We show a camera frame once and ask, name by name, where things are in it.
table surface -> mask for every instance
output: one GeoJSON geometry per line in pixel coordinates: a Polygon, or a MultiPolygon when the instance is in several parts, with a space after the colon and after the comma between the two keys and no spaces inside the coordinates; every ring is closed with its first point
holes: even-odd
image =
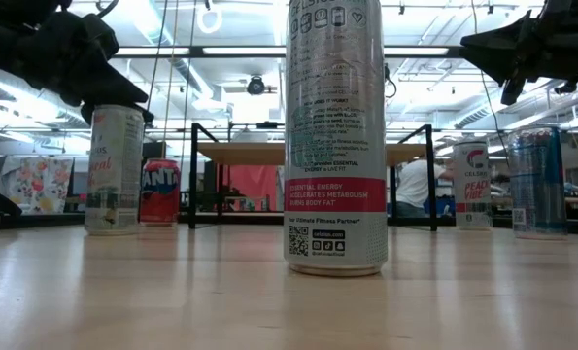
{"type": "MultiPolygon", "coordinates": [[[[217,164],[224,165],[284,165],[284,143],[201,142],[198,152],[217,164]]],[[[425,145],[386,145],[386,162],[393,166],[420,157],[425,145]]]]}
{"type": "Polygon", "coordinates": [[[379,275],[289,271],[282,228],[0,234],[0,349],[578,350],[578,236],[390,228],[379,275]]]}
{"type": "MultiPolygon", "coordinates": [[[[569,204],[578,204],[578,197],[566,197],[564,200],[569,204]]],[[[511,205],[512,203],[511,197],[492,197],[492,204],[511,205]]]]}

white can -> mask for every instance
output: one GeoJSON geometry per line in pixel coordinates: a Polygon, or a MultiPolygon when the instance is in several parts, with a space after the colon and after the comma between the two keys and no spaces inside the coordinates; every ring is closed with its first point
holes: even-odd
{"type": "Polygon", "coordinates": [[[140,111],[114,105],[94,111],[85,204],[89,234],[137,231],[143,141],[140,111]]]}
{"type": "Polygon", "coordinates": [[[453,150],[457,227],[491,229],[492,177],[487,144],[461,142],[453,150]]]}
{"type": "Polygon", "coordinates": [[[379,1],[290,1],[285,259],[318,275],[388,259],[379,1]]]}

red fanta can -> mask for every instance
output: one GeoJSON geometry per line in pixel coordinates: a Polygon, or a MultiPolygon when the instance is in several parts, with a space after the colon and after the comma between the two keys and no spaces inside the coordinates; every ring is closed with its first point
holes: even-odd
{"type": "Polygon", "coordinates": [[[180,203],[181,171],[176,161],[149,159],[142,178],[140,222],[151,226],[177,223],[180,203]]]}

aluminum can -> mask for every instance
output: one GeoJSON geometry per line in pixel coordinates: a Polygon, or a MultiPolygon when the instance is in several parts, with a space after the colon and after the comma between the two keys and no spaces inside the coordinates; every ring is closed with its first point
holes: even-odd
{"type": "Polygon", "coordinates": [[[457,227],[491,229],[492,176],[487,143],[460,142],[453,150],[457,227]]]}
{"type": "Polygon", "coordinates": [[[513,231],[519,238],[565,239],[566,208],[561,137],[534,126],[508,137],[513,231]]]}
{"type": "Polygon", "coordinates": [[[98,106],[85,204],[85,230],[92,235],[137,232],[144,120],[138,110],[98,106]]]}
{"type": "Polygon", "coordinates": [[[285,259],[309,274],[388,259],[381,4],[289,3],[285,259]]]}
{"type": "Polygon", "coordinates": [[[179,218],[181,170],[176,161],[149,159],[142,175],[140,222],[175,226],[179,218]]]}

colorful poster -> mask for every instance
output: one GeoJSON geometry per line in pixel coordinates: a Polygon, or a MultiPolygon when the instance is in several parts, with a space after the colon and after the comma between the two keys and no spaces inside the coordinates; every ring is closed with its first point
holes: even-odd
{"type": "Polygon", "coordinates": [[[64,212],[72,159],[7,157],[0,174],[0,193],[23,214],[64,212]]]}

